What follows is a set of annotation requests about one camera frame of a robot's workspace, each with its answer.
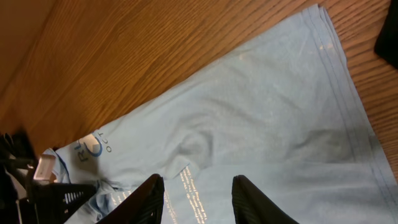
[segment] wooden table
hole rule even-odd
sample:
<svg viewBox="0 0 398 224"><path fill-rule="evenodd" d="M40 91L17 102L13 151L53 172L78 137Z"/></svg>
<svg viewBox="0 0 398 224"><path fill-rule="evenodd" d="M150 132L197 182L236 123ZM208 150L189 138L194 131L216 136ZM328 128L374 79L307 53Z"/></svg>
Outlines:
<svg viewBox="0 0 398 224"><path fill-rule="evenodd" d="M398 71L373 53L387 0L56 1L0 97L0 131L64 146L316 2L398 177Z"/></svg>

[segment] fabric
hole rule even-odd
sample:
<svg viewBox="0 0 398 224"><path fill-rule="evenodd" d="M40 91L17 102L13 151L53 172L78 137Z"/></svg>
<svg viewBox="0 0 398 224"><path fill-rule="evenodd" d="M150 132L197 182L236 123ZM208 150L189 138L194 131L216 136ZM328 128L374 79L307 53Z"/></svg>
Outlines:
<svg viewBox="0 0 398 224"><path fill-rule="evenodd" d="M391 0L374 52L398 69L398 0Z"/></svg>
<svg viewBox="0 0 398 224"><path fill-rule="evenodd" d="M245 175L299 223L397 223L398 188L324 8L314 5L59 149L59 182L95 183L89 223L151 174L162 223L234 223Z"/></svg>

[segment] brown wooden surface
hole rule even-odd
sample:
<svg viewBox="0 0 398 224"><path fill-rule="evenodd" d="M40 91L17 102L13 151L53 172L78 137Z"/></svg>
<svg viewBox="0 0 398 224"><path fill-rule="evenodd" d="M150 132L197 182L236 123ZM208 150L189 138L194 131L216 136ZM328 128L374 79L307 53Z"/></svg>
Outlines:
<svg viewBox="0 0 398 224"><path fill-rule="evenodd" d="M373 53L386 0L59 0L0 99L0 131L25 127L37 152L66 145L316 2L398 177L398 72Z"/></svg>
<svg viewBox="0 0 398 224"><path fill-rule="evenodd" d="M12 80L55 0L0 0L0 95Z"/></svg>

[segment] blue fabric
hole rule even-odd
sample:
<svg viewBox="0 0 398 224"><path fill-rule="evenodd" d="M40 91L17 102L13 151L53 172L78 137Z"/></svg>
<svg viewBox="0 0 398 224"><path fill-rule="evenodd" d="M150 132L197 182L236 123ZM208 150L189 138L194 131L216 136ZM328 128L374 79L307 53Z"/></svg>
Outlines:
<svg viewBox="0 0 398 224"><path fill-rule="evenodd" d="M398 188L326 10L283 20L183 83L57 151L59 182L98 194L96 222L151 174L162 223L234 223L246 175L299 223L397 223Z"/></svg>

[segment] light blue cloth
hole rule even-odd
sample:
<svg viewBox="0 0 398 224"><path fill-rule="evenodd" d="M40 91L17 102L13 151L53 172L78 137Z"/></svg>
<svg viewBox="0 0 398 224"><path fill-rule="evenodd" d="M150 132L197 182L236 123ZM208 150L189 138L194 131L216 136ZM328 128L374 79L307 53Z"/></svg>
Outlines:
<svg viewBox="0 0 398 224"><path fill-rule="evenodd" d="M59 182L98 194L69 223L117 207L151 174L162 223L234 223L246 175L299 223L397 223L398 188L324 8L314 5L55 154Z"/></svg>

